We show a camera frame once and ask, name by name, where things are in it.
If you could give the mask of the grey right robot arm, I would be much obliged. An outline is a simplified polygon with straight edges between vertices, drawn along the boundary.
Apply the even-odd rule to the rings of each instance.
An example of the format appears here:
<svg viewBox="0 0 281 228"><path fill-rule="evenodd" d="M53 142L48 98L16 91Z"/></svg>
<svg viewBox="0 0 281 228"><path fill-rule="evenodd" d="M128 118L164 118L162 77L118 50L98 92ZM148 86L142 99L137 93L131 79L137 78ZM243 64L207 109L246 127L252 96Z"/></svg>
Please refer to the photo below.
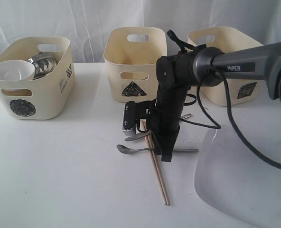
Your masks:
<svg viewBox="0 0 281 228"><path fill-rule="evenodd" d="M228 79L263 80L269 97L281 101L281 42L229 53L198 46L191 52L160 57L156 75L159 85L149 123L156 153L162 161L170 162L190 87L216 86Z"/></svg>

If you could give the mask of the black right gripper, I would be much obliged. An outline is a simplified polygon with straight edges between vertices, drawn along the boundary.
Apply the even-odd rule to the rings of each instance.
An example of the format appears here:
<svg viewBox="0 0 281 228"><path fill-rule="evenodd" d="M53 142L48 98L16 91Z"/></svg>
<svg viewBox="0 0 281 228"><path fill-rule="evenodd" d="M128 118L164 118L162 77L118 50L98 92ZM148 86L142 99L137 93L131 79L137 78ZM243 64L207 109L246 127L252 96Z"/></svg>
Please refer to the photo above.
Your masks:
<svg viewBox="0 0 281 228"><path fill-rule="evenodd" d="M180 130L180 106L177 104L151 104L148 106L147 113L147 124L152 132L155 152L161 152L162 162L171 162Z"/></svg>

